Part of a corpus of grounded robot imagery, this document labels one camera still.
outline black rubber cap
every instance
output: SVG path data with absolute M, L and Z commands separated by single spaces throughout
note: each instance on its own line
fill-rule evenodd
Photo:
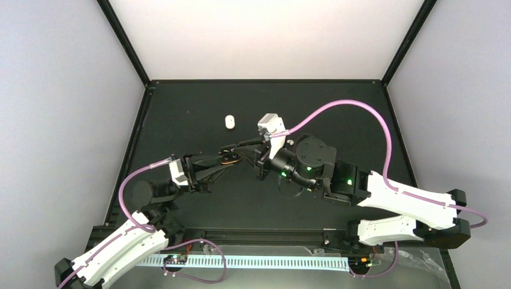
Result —
M 140 181 L 133 188 L 133 205 L 136 208 L 149 205 L 154 192 L 154 186 L 150 182 Z

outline black metal frame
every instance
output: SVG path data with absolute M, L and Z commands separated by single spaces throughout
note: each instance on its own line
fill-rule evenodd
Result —
M 150 82 L 149 76 L 145 72 L 145 69 L 143 68 L 142 63 L 140 62 L 139 57 L 135 53 L 135 49 L 133 48 L 133 45 L 131 45 L 131 42 L 128 39 L 128 36 L 126 35 L 126 32 L 124 31 L 121 22 L 119 21 L 119 18 L 117 18 L 117 15 L 113 11 L 113 7 L 110 1 L 98 0 L 98 4 L 101 7 L 101 10 L 103 10 L 103 13 L 105 14 L 105 17 L 107 18 L 113 31 L 115 32 L 115 35 L 117 35 L 117 38 L 119 39 L 119 42 L 122 45 L 122 48 L 124 48 L 126 55 L 128 55 L 128 58 L 131 61 L 131 64 L 133 64 L 133 67 L 137 71 L 140 80 L 142 80 L 144 86 L 147 86 Z
M 389 67 L 387 68 L 386 73 L 384 74 L 384 76 L 381 79 L 382 89 L 384 91 L 386 100 L 389 104 L 389 108 L 392 113 L 392 121 L 393 121 L 393 124 L 395 125 L 395 127 L 397 128 L 398 141 L 400 142 L 400 145 L 403 147 L 404 154 L 405 154 L 406 160 L 407 160 L 408 171 L 410 172 L 410 176 L 412 176 L 412 182 L 413 182 L 414 186 L 417 186 L 415 175 L 413 174 L 413 170 L 412 170 L 412 167 L 410 164 L 410 159 L 408 157 L 408 153 L 404 146 L 401 131 L 397 124 L 396 115 L 393 110 L 392 103 L 390 101 L 390 96 L 387 91 L 387 86 L 389 85 L 392 77 L 398 70 L 407 51 L 410 49 L 414 39 L 416 38 L 419 31 L 421 30 L 422 25 L 424 24 L 424 22 L 426 21 L 426 18 L 428 17 L 431 10 L 433 9 L 436 1 L 437 0 L 425 0 L 422 3 L 422 6 L 419 9 L 417 15 L 415 16 L 407 34 L 405 35 L 403 41 L 401 42 L 400 47 L 398 48 L 396 54 L 394 55 Z M 122 161 L 121 171 L 119 172 L 119 177 L 116 182 L 114 193 L 112 195 L 110 205 L 108 206 L 108 212 L 107 212 L 107 216 L 105 218 L 106 226 L 97 226 L 93 229 L 91 238 L 89 240 L 89 243 L 87 244 L 88 249 L 90 246 L 95 246 L 95 240 L 97 241 L 99 239 L 103 239 L 107 235 L 111 234 L 110 231 L 114 230 L 114 228 L 115 228 L 114 226 L 108 226 L 108 223 L 110 222 L 111 225 L 115 225 L 115 223 L 116 223 L 115 216 L 120 213 L 119 205 L 116 202 L 116 197 L 117 197 L 116 192 L 119 190 L 122 180 L 124 178 L 126 178 L 126 176 L 129 173 L 131 162 L 133 160 L 133 153 L 136 150 L 137 142 L 138 142 L 138 139 L 140 136 L 140 132 L 142 130 L 142 125 L 143 125 L 144 119 L 145 119 L 147 111 L 148 111 L 149 103 L 152 98 L 152 91 L 154 90 L 154 86 L 156 85 L 156 83 L 158 83 L 158 81 L 156 81 L 156 80 L 151 81 L 149 76 L 145 72 L 145 69 L 143 68 L 142 63 L 140 62 L 140 59 L 138 58 L 133 46 L 131 45 L 131 42 L 129 41 L 128 36 L 126 35 L 126 32 L 122 28 L 122 25 L 121 25 L 119 19 L 117 18 L 116 14 L 114 12 L 114 9 L 111 6 L 110 1 L 109 0 L 97 0 L 97 2 L 99 4 L 99 6 L 101 7 L 101 9 L 103 10 L 105 17 L 108 19 L 108 22 L 110 23 L 113 31 L 117 35 L 122 47 L 124 48 L 124 51 L 128 55 L 128 58 L 130 59 L 133 67 L 135 68 L 136 72 L 138 73 L 140 80 L 142 81 L 142 83 L 144 84 L 146 89 L 144 91 L 142 103 L 140 104 L 137 118 L 136 118 L 135 124 L 133 126 L 133 131 L 131 133 L 131 137 L 128 142 L 128 147 L 127 147 L 124 159 Z M 297 81 L 306 82 L 307 80 L 299 79 Z M 250 230 L 246 231 L 246 234 L 248 234 L 248 235 L 250 235 L 250 234 L 253 235 L 253 233 L 254 232 L 252 232 Z M 308 232 L 308 231 L 307 232 L 306 231 L 295 231 L 294 233 L 289 231 L 287 233 L 298 234 L 298 235 L 295 235 L 295 237 L 299 236 L 300 238 L 303 238 L 303 240 L 304 240 L 303 244 L 307 243 L 311 246 L 316 246 L 316 247 L 321 245 L 320 240 L 316 240 L 318 238 L 318 232 L 314 232 L 312 235 L 310 235 L 311 232 Z M 243 234 L 243 231 L 238 231 L 238 232 L 236 232 L 236 234 Z M 259 238 L 259 240 L 254 240 L 251 243 L 256 244 L 259 242 L 259 243 L 268 244 L 268 243 L 275 242 L 274 237 L 272 237 L 272 238 L 273 238 L 272 240 L 265 240 L 264 238 Z M 460 289 L 460 284 L 459 284 L 458 278 L 456 276 L 456 273 L 454 271 L 453 263 L 451 261 L 448 251 L 441 250 L 440 254 L 442 257 L 442 261 L 444 262 L 445 270 L 447 271 L 449 280 L 451 282 L 451 288 Z
M 434 5 L 436 3 L 436 0 L 425 0 L 422 3 L 421 8 L 419 9 L 419 12 L 415 16 L 412 25 L 408 29 L 408 32 L 406 32 L 406 35 L 404 36 L 403 42 L 401 42 L 400 47 L 398 48 L 396 54 L 394 55 L 394 58 L 392 59 L 392 62 L 390 62 L 389 68 L 387 68 L 387 71 L 385 72 L 385 75 L 381 79 L 383 82 L 383 85 L 386 87 L 389 85 L 392 77 L 396 73 L 396 71 L 399 68 L 399 65 L 404 59 L 404 56 L 406 55 L 406 52 L 408 52 L 408 49 L 410 49 L 415 37 L 417 34 L 419 34 L 419 31 L 422 28 L 422 25 L 428 18 L 428 15 L 430 14 L 431 10 L 433 9 Z

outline white wall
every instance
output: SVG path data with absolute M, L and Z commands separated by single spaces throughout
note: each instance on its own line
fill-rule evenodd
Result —
M 142 93 L 96 1 L 0 2 L 0 287 L 55 288 L 83 252 Z
M 464 189 L 490 217 L 450 252 L 462 288 L 509 288 L 510 15 L 506 0 L 438 1 L 389 87 L 419 186 Z
M 380 79 L 422 0 L 111 0 L 151 79 Z

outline wire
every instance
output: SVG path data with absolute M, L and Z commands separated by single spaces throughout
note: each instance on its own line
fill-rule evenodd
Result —
M 360 102 L 360 101 L 355 101 L 355 100 L 352 100 L 352 99 L 341 99 L 341 100 L 338 100 L 338 101 L 329 102 L 329 103 L 323 105 L 322 107 L 318 108 L 316 111 L 314 111 L 309 116 L 307 116 L 304 120 L 302 120 L 302 122 L 300 122 L 299 124 L 294 126 L 292 129 L 287 130 L 287 131 L 283 131 L 283 132 L 278 132 L 276 134 L 272 134 L 270 137 L 271 138 L 283 137 L 283 136 L 292 134 L 292 133 L 296 132 L 297 130 L 301 129 L 304 125 L 309 123 L 312 119 L 314 119 L 316 116 L 318 116 L 320 113 L 324 112 L 325 110 L 327 110 L 327 109 L 329 109 L 331 107 L 335 107 L 337 105 L 346 105 L 346 104 L 348 104 L 348 105 L 355 105 L 357 107 L 361 107 L 361 108 L 367 110 L 380 123 L 380 126 L 383 129 L 383 132 L 385 134 L 385 140 L 386 140 L 386 143 L 387 143 L 387 152 L 386 152 L 386 155 L 385 155 L 385 162 L 383 164 L 383 173 L 382 173 L 383 182 L 387 185 L 387 187 L 389 187 L 389 189 L 391 189 L 393 191 L 399 191 L 398 188 L 396 188 L 396 187 L 394 187 L 393 185 L 390 184 L 389 178 L 387 177 L 388 172 L 389 172 L 390 158 L 392 156 L 392 138 L 390 136 L 389 127 L 387 126 L 387 123 L 385 122 L 383 117 L 378 113 L 378 111 L 376 111 L 374 108 L 372 108 L 368 104 L 365 104 L 365 103 Z M 410 193 L 408 191 L 404 191 L 403 194 L 406 195 L 406 196 L 414 197 L 415 199 L 419 199 L 419 200 L 423 200 L 423 201 L 432 203 L 432 204 L 440 205 L 440 206 L 443 206 L 443 207 L 446 206 L 446 203 L 439 202 L 437 200 L 432 200 L 432 199 L 429 199 L 427 197 L 418 196 L 418 195 Z M 477 216 L 479 216 L 479 217 L 481 217 L 483 219 L 483 221 L 480 222 L 480 223 L 470 225 L 471 229 L 484 226 L 484 225 L 486 225 L 488 223 L 488 216 L 483 214 L 483 213 L 481 213 L 481 212 L 479 212 L 479 211 L 476 211 L 474 209 L 467 208 L 467 207 L 462 207 L 462 206 L 458 206 L 458 205 L 448 205 L 447 207 L 455 208 L 455 209 L 461 210 L 461 211 L 466 211 L 467 213 L 475 214 L 475 215 L 477 215 Z
M 376 257 L 376 256 L 380 257 L 380 254 L 378 254 L 378 251 L 376 251 L 376 248 L 374 246 L 372 247 L 372 251 L 374 253 L 372 254 L 371 260 L 374 259 L 374 257 Z
M 213 246 L 216 250 L 218 250 L 218 253 L 220 253 L 220 256 L 222 257 L 222 263 L 224 265 L 224 269 L 222 270 L 222 276 L 220 276 L 220 278 L 218 278 L 217 280 L 211 281 L 211 280 L 204 280 L 204 279 L 201 279 L 201 278 L 197 278 L 197 277 L 190 276 L 190 275 L 183 274 L 183 273 L 179 273 L 179 272 L 170 272 L 170 271 L 167 270 L 167 264 L 170 262 L 169 260 L 167 260 L 163 264 L 163 271 L 165 272 L 165 275 L 167 275 L 168 273 L 172 273 L 173 277 L 174 276 L 185 277 L 185 278 L 188 278 L 188 279 L 191 279 L 191 280 L 194 280 L 194 281 L 198 281 L 198 282 L 201 282 L 201 283 L 205 283 L 205 284 L 216 284 L 216 283 L 222 282 L 225 279 L 225 274 L 227 273 L 227 260 L 225 259 L 225 255 L 222 252 L 222 250 L 220 250 L 220 248 L 215 243 L 213 243 L 211 241 L 208 241 L 206 239 L 193 239 L 193 240 L 186 241 L 186 242 L 183 242 L 183 243 L 175 245 L 175 246 L 167 247 L 167 248 L 163 249 L 162 251 L 174 250 L 176 248 L 183 247 L 185 245 L 192 244 L 192 243 L 197 243 L 197 242 L 207 243 L 207 244 Z
M 135 229 L 138 229 L 137 227 L 133 226 L 129 229 L 127 229 L 126 231 L 124 231 L 125 233 L 127 232 L 130 232 L 130 231 L 133 231 Z M 118 234 L 117 236 L 113 237 L 112 239 L 110 239 L 108 242 L 106 242 L 105 244 L 103 244 L 103 246 L 101 246 L 98 250 L 96 250 L 96 252 L 94 252 L 94 254 L 92 254 L 89 259 L 87 259 L 85 261 L 85 266 L 79 266 L 76 270 L 74 270 L 71 274 L 69 274 L 64 280 L 62 280 L 62 282 L 60 282 L 60 284 L 58 285 L 57 289 L 62 289 L 76 274 L 78 274 L 78 272 L 85 268 L 89 262 L 92 261 L 92 259 L 94 259 L 94 257 L 98 256 L 98 254 L 103 251 L 106 247 L 108 247 L 108 245 L 112 244 L 115 240 L 117 240 L 118 238 L 120 238 L 121 236 L 123 236 L 123 233 L 120 233 Z
M 156 163 L 152 163 L 148 166 L 145 166 L 145 167 L 141 167 L 139 168 L 138 170 L 134 171 L 133 173 L 130 173 L 125 179 L 124 181 L 122 181 L 121 183 L 121 186 L 119 187 L 119 196 L 118 196 L 118 199 L 119 199 L 119 205 L 121 206 L 121 210 L 122 212 L 126 215 L 126 218 L 128 218 L 128 220 L 132 221 L 134 224 L 135 224 L 135 227 L 137 228 L 140 228 L 144 231 L 146 231 L 147 233 L 154 233 L 156 232 L 156 229 L 154 226 L 151 226 L 151 225 L 142 225 L 140 224 L 139 222 L 137 222 L 137 220 L 135 220 L 135 218 L 130 214 L 130 211 L 128 211 L 128 208 L 126 207 L 126 204 L 124 203 L 124 188 L 126 187 L 126 185 L 128 184 L 128 182 L 133 179 L 136 175 L 140 174 L 140 173 L 143 173 L 147 170 L 151 170 L 151 169 L 154 169 L 156 167 L 160 167 L 160 166 L 164 166 L 166 164 L 169 164 L 172 160 L 170 159 L 165 159 L 165 160 L 161 160 L 161 161 L 157 161 Z
M 185 255 L 188 255 L 190 253 L 190 250 L 192 250 L 192 247 L 193 247 L 193 244 L 190 243 L 186 246 L 186 252 L 184 253 Z
M 356 274 L 355 272 L 353 272 L 353 270 L 351 270 L 351 268 L 350 268 L 350 273 L 353 275 L 353 277 L 359 277 L 359 278 L 376 278 L 376 277 L 381 277 L 381 276 L 389 273 L 390 271 L 392 271 L 392 269 L 394 269 L 394 267 L 396 267 L 396 265 L 398 264 L 398 260 L 399 260 L 398 242 L 395 241 L 394 244 L 396 245 L 396 254 L 394 255 L 394 261 L 392 262 L 392 265 L 390 265 L 390 267 L 387 270 L 385 270 L 381 273 L 375 274 L 375 275 L 367 275 L 367 274 L 360 275 L 360 274 Z
M 84 266 L 79 266 L 76 270 L 74 270 L 71 274 L 69 274 L 66 277 L 66 279 L 64 279 L 64 280 L 62 280 L 62 282 L 60 282 L 60 284 L 58 285 L 57 289 L 64 288 L 64 286 L 69 282 L 69 280 L 71 280 L 83 268 L 84 268 Z

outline gray wall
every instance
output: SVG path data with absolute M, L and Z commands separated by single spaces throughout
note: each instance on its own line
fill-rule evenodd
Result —
M 83 252 L 142 93 L 96 1 L 0 2 L 0 287 L 54 288 Z
M 490 217 L 450 252 L 462 288 L 509 287 L 510 15 L 506 0 L 438 1 L 389 87 L 419 186 L 464 189 Z

